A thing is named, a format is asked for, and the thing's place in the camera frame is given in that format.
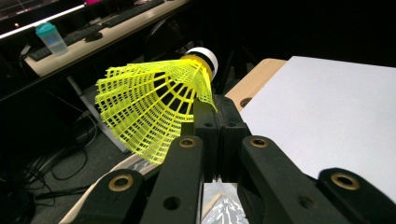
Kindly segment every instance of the shuttlecock cork base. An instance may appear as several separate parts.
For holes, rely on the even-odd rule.
[[[132,152],[161,164],[182,122],[193,122],[195,98],[215,110],[210,82],[216,56],[194,48],[179,60],[110,67],[96,83],[102,121]]]

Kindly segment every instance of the plastic shuttlecock skirt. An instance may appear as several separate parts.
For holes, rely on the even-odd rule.
[[[103,122],[132,152],[157,164],[181,123],[193,122],[196,97],[216,110],[208,71],[192,59],[111,67],[97,87]]]

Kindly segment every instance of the cable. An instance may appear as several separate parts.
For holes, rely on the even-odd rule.
[[[36,175],[36,173],[31,172],[30,170],[26,170],[26,172],[30,173],[31,175],[36,176],[36,180],[40,181],[43,184],[43,187],[46,187],[49,190],[49,193],[52,193],[52,189],[50,188],[50,186],[47,185],[45,179],[44,179],[44,175],[42,173],[39,172],[39,176]],[[42,205],[42,206],[53,206],[55,205],[55,199],[53,198],[52,203],[48,204],[48,203],[35,203],[35,205]]]
[[[76,194],[83,194],[91,185],[79,187],[79,188],[72,188],[72,189],[61,189],[57,191],[52,191],[48,193],[42,193],[40,195],[35,196],[36,200],[44,200],[49,198],[57,198],[69,195],[76,195]]]
[[[43,184],[43,186],[39,186],[36,188],[28,187],[28,186],[31,186],[32,184],[34,184],[37,180],[39,180],[42,183],[44,181],[44,175],[45,175],[44,173],[39,172],[37,169],[32,169],[32,168],[25,169],[24,171],[26,173],[29,173],[29,176],[25,177],[25,182],[23,183],[23,185],[25,186],[25,189],[32,190],[32,189],[41,189],[44,187],[44,184]]]
[[[39,167],[42,167],[47,160],[47,155],[38,157],[29,167],[22,167],[23,185],[30,185],[37,181],[37,177],[44,176]]]
[[[86,128],[87,128],[87,132],[86,132],[86,134],[87,134],[87,141],[89,141],[89,139],[90,139],[90,129],[89,129],[88,125],[86,126]]]
[[[55,155],[53,155],[51,158],[49,158],[39,169],[39,172],[42,172],[42,170],[50,164],[50,162],[54,161],[65,149],[63,148],[62,150],[58,151]]]
[[[78,172],[80,172],[82,170],[82,168],[84,168],[84,166],[87,164],[87,160],[88,160],[88,155],[87,152],[85,151],[84,148],[81,149],[81,151],[84,153],[84,162],[82,163],[82,165],[70,176],[67,177],[59,177],[57,176],[54,171],[53,168],[61,161],[63,160],[65,157],[69,156],[71,153],[69,152],[69,150],[67,150],[66,152],[64,152],[64,155],[61,155],[60,157],[58,157],[51,165],[50,167],[50,171],[52,173],[52,176],[57,179],[57,180],[66,180],[66,179],[70,179],[71,177],[75,176]]]
[[[84,111],[82,111],[81,109],[79,109],[79,108],[77,108],[76,106],[74,106],[74,105],[72,105],[72,104],[66,102],[66,100],[62,99],[61,97],[55,95],[54,93],[52,93],[52,92],[50,92],[50,91],[47,91],[47,93],[50,94],[51,96],[55,97],[56,99],[62,101],[62,102],[65,103],[66,105],[69,105],[70,107],[76,109],[77,111],[79,111],[79,112],[81,113],[81,116],[80,116],[80,117],[81,117],[81,118],[85,118],[85,117],[83,117],[83,116],[84,116]],[[94,133],[93,139],[92,139],[89,143],[87,143],[85,146],[87,146],[87,145],[89,145],[90,143],[92,143],[92,142],[94,141],[94,139],[96,138],[96,135],[97,135],[97,126],[96,126],[96,122],[93,120],[93,118],[91,118],[90,115],[88,115],[87,117],[91,120],[91,122],[92,122],[92,124],[93,124],[93,127],[94,127],[94,129],[95,129],[95,133]]]

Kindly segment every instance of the wooden table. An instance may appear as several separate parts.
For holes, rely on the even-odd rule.
[[[279,59],[262,60],[225,96],[233,100],[240,112],[285,63],[286,61]]]
[[[96,41],[85,42],[78,41],[77,43],[68,46],[69,52],[62,56],[55,56],[51,54],[38,62],[27,57],[26,63],[35,71],[39,77],[51,75],[52,73],[64,69],[66,66],[72,66],[76,61],[81,60],[90,54],[99,51],[99,49],[112,48],[112,45],[125,36],[132,35],[142,28],[153,24],[177,10],[181,10],[186,6],[190,0],[174,0],[165,1],[163,4],[154,7],[140,15],[137,15],[128,21],[122,22],[111,28],[104,28],[100,31],[103,37]]]

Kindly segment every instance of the screw hole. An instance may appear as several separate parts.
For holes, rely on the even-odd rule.
[[[254,147],[267,147],[268,143],[264,139],[255,138],[250,140],[250,144]]]
[[[170,197],[163,201],[163,207],[167,210],[176,210],[180,207],[180,199],[177,197]]]
[[[343,189],[356,190],[361,187],[359,181],[350,175],[335,173],[332,174],[331,179],[335,185]]]
[[[122,187],[125,186],[126,184],[128,184],[128,179],[125,177],[116,180],[116,182],[114,183],[114,185],[117,187]]]
[[[193,139],[190,138],[185,138],[185,139],[181,139],[178,144],[181,147],[195,147],[195,142]]]
[[[240,105],[241,105],[242,107],[245,107],[250,101],[251,101],[251,98],[243,99],[243,100],[241,100]]]

